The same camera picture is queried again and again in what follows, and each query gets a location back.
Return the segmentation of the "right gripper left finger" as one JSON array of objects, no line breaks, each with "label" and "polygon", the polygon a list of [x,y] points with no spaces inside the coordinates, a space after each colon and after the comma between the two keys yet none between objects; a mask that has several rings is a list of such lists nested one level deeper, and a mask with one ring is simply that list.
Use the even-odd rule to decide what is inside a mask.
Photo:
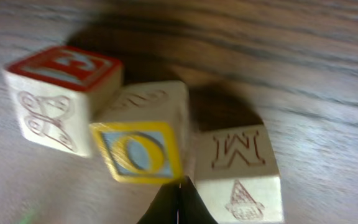
[{"label": "right gripper left finger", "polygon": [[137,224],[177,224],[180,185],[164,184]]}]

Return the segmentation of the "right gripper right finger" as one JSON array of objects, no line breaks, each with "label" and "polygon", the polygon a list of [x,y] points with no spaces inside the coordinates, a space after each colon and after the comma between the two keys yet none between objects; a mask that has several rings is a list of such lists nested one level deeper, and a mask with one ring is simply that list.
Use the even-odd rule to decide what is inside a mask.
[{"label": "right gripper right finger", "polygon": [[179,224],[217,224],[188,176],[180,183],[178,217]]}]

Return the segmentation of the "blue label wooden block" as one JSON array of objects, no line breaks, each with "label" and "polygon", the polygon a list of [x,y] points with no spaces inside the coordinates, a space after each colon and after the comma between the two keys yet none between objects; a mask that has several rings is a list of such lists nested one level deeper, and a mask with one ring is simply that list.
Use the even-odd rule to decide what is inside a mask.
[{"label": "blue label wooden block", "polygon": [[201,133],[194,185],[218,223],[283,223],[280,172],[264,125]]}]

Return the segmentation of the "yellow letter wooden block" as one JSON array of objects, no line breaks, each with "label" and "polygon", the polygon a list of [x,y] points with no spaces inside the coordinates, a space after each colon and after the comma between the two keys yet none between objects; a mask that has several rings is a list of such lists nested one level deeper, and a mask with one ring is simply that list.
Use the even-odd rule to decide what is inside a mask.
[{"label": "yellow letter wooden block", "polygon": [[175,81],[128,85],[89,125],[118,182],[164,184],[183,176],[190,133],[189,92]]}]

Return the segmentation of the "red label wooden block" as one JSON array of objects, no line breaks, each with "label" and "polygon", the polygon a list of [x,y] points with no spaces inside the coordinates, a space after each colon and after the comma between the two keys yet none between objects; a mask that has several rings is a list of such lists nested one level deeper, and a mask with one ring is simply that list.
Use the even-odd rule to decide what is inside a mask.
[{"label": "red label wooden block", "polygon": [[89,124],[122,86],[123,69],[116,58],[62,45],[6,65],[3,75],[23,137],[92,156]]}]

